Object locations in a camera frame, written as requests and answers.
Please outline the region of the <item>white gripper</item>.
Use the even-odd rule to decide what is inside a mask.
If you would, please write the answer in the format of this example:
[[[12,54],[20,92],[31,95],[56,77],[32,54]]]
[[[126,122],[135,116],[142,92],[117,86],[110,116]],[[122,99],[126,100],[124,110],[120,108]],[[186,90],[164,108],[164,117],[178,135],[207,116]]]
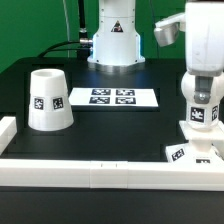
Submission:
[[[213,78],[224,70],[224,0],[188,0],[183,13],[155,24],[154,35],[163,47],[185,33],[187,71],[195,75],[194,100],[208,104]]]

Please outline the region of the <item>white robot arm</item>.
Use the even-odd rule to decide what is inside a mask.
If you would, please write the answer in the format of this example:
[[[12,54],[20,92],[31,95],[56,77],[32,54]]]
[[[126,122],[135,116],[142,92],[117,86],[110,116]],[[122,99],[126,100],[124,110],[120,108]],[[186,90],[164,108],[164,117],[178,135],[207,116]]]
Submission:
[[[224,70],[224,0],[187,0],[185,11],[155,24],[163,47],[185,33],[187,72],[195,77],[194,101],[207,104],[212,81]],[[135,30],[135,0],[99,0],[99,28],[88,63],[104,71],[123,70],[145,58]]]

